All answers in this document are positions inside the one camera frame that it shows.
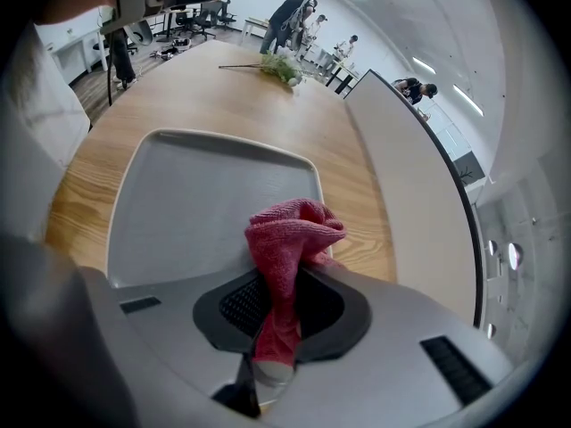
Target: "round hole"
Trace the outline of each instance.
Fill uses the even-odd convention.
[[[521,247],[515,243],[508,244],[509,267],[514,271],[519,268],[524,258]]]
[[[498,251],[498,244],[493,240],[488,241],[488,251],[490,252],[490,255],[495,255]]]
[[[488,324],[487,334],[488,334],[488,339],[491,339],[496,334],[496,325]]]

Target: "pink towel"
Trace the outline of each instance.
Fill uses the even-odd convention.
[[[256,343],[254,361],[277,361],[291,366],[300,341],[294,309],[298,265],[300,261],[335,264],[325,250],[345,237],[345,228],[327,206],[300,198],[252,216],[245,235],[272,300],[272,309]]]

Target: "black slot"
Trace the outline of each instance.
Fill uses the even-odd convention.
[[[137,312],[138,310],[152,308],[158,304],[161,304],[158,298],[147,296],[146,298],[141,298],[139,300],[122,302],[120,306],[125,314],[131,314],[133,312]]]
[[[445,336],[422,341],[420,345],[464,406],[480,398],[492,388]]]

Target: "ceiling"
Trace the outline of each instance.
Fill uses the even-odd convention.
[[[384,32],[414,71],[435,82],[485,138],[499,134],[505,75],[500,32],[490,0],[346,1]],[[412,63],[412,55],[431,65],[436,75]],[[453,92],[453,84],[484,110],[483,118]]]

